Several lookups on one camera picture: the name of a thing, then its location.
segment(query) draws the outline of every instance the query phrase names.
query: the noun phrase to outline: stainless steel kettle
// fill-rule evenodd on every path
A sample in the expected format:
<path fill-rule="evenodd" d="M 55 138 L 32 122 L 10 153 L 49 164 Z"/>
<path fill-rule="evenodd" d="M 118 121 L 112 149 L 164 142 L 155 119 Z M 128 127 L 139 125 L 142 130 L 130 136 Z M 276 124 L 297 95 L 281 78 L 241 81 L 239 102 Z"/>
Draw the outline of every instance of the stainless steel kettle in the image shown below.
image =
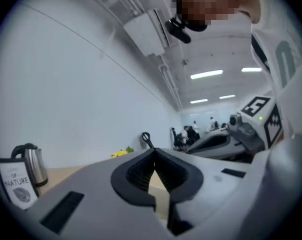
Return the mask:
<path fill-rule="evenodd" d="M 32 143 L 16 146 L 11 154 L 14 159 L 21 154 L 25 158 L 27 170 L 36 187 L 41 187 L 48 182 L 48 175 L 42 160 L 42 150 Z"/>

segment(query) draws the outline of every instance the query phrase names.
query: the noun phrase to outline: black headset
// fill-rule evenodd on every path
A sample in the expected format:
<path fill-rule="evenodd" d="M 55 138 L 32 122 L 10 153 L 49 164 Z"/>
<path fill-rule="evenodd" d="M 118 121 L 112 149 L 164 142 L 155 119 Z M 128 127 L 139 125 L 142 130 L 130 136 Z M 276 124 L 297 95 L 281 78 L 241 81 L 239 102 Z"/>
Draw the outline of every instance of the black headset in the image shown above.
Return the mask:
<path fill-rule="evenodd" d="M 188 20 L 182 14 L 182 1 L 172 0 L 176 5 L 176 15 L 165 22 L 167 31 L 185 44 L 191 43 L 191 37 L 184 31 L 185 28 L 195 32 L 202 32 L 207 29 L 207 25 L 199 24 L 195 20 Z"/>

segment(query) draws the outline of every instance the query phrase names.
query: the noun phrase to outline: person's neck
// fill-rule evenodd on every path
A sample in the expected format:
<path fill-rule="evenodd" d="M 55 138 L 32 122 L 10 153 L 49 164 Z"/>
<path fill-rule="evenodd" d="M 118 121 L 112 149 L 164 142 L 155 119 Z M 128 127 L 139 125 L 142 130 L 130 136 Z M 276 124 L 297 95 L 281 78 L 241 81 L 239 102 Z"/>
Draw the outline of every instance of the person's neck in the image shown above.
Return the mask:
<path fill-rule="evenodd" d="M 260 0 L 239 0 L 239 2 L 239 11 L 248 13 L 251 22 L 257 24 L 261 17 Z"/>

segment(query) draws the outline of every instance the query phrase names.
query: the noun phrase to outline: ceiling light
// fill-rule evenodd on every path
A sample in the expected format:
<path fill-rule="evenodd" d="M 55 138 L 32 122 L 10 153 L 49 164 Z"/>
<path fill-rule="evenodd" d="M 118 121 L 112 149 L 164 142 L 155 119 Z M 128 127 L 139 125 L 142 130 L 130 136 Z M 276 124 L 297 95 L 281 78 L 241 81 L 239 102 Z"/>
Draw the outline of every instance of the ceiling light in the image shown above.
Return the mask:
<path fill-rule="evenodd" d="M 241 70 L 242 72 L 261 72 L 262 69 L 259 67 L 244 67 Z"/>
<path fill-rule="evenodd" d="M 195 104 L 195 103 L 200 103 L 200 102 L 207 102 L 208 100 L 205 99 L 199 99 L 199 100 L 194 100 L 194 101 L 190 101 L 191 104 Z"/>
<path fill-rule="evenodd" d="M 228 99 L 228 98 L 233 98 L 233 97 L 235 97 L 235 95 L 228 95 L 228 96 L 222 96 L 222 97 L 219 97 L 219 99 L 220 100 L 222 100 L 222 99 Z"/>
<path fill-rule="evenodd" d="M 221 75 L 222 73 L 223 73 L 223 70 L 219 69 L 219 70 L 203 72 L 203 73 L 199 73 L 199 74 L 192 74 L 190 77 L 191 77 L 191 79 L 197 79 L 197 78 L 205 78 L 205 77 L 210 77 L 210 76 L 215 76 L 215 75 Z"/>

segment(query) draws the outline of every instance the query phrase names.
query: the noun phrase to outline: air conditioning unit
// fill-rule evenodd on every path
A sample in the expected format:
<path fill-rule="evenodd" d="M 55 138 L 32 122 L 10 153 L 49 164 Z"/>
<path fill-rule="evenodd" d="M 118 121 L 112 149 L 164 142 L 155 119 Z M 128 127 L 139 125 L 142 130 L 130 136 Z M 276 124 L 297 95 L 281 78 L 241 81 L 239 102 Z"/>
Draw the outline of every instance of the air conditioning unit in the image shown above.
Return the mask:
<path fill-rule="evenodd" d="M 153 9 L 130 20 L 123 27 L 144 56 L 156 56 L 165 53 L 170 46 L 168 34 L 162 24 L 161 10 Z"/>

